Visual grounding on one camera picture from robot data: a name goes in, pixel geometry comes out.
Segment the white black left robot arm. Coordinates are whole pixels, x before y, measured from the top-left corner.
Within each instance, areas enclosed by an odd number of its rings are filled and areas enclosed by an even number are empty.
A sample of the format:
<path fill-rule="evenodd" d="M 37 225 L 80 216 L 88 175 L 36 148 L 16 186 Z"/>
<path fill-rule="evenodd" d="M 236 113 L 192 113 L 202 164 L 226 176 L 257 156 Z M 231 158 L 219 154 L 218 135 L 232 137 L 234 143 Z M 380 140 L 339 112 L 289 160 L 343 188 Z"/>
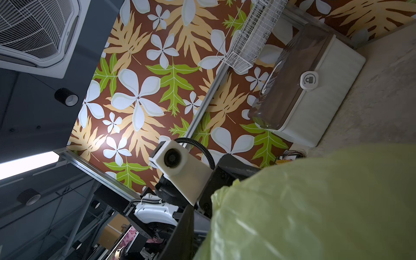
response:
<path fill-rule="evenodd" d="M 123 212 L 136 231 L 156 242 L 131 246 L 121 257 L 193 259 L 210 230 L 213 194 L 259 171 L 230 154 L 215 161 L 212 152 L 190 138 L 161 141 L 149 161 L 162 172 L 155 191 L 131 200 Z"/>

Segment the green avocado-print plastic bag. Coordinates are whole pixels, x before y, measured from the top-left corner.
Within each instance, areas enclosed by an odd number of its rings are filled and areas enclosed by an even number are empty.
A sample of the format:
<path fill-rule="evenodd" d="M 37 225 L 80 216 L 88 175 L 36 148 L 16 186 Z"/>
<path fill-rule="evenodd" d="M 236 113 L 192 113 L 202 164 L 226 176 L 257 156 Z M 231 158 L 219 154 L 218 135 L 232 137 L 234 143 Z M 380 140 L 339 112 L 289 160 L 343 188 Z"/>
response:
<path fill-rule="evenodd" d="M 373 144 L 217 190 L 198 260 L 413 260 L 416 147 Z"/>

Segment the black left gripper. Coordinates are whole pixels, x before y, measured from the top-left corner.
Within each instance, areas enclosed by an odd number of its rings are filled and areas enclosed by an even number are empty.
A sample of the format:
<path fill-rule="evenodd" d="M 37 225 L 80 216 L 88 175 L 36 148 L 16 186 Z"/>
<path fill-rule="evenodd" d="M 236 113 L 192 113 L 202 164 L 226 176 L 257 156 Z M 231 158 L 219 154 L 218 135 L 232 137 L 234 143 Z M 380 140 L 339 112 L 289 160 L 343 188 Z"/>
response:
<path fill-rule="evenodd" d="M 243 181 L 260 171 L 260 168 L 247 165 L 230 154 L 224 155 L 214 168 L 206 186 L 198 198 L 197 206 L 204 215 L 212 217 L 211 196 L 223 186 L 231 186 L 235 180 Z M 191 260 L 194 248 L 194 208 L 188 205 L 179 220 L 159 260 Z"/>

